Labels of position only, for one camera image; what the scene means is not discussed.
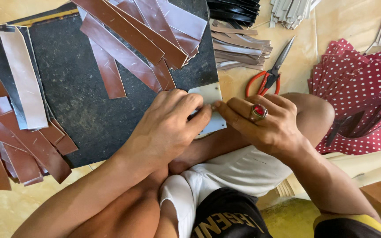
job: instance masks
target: red polka dot material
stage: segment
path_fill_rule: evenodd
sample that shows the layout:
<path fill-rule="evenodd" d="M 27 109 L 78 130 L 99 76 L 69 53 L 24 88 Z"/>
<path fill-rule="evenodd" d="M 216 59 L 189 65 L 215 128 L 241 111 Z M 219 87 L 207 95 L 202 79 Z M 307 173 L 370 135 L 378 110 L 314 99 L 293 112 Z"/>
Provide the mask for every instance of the red polka dot material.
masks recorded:
<path fill-rule="evenodd" d="M 312 70 L 308 88 L 335 110 L 318 152 L 360 155 L 381 150 L 381 51 L 363 56 L 345 39 L 331 41 Z"/>

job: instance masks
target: ring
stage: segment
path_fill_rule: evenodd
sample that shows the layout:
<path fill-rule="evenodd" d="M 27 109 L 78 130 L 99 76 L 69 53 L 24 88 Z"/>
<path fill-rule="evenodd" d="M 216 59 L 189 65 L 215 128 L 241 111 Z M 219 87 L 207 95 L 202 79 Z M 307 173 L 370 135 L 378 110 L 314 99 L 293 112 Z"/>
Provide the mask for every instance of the ring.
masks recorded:
<path fill-rule="evenodd" d="M 254 104 L 249 113 L 249 120 L 258 122 L 264 120 L 268 116 L 268 110 L 261 104 Z"/>

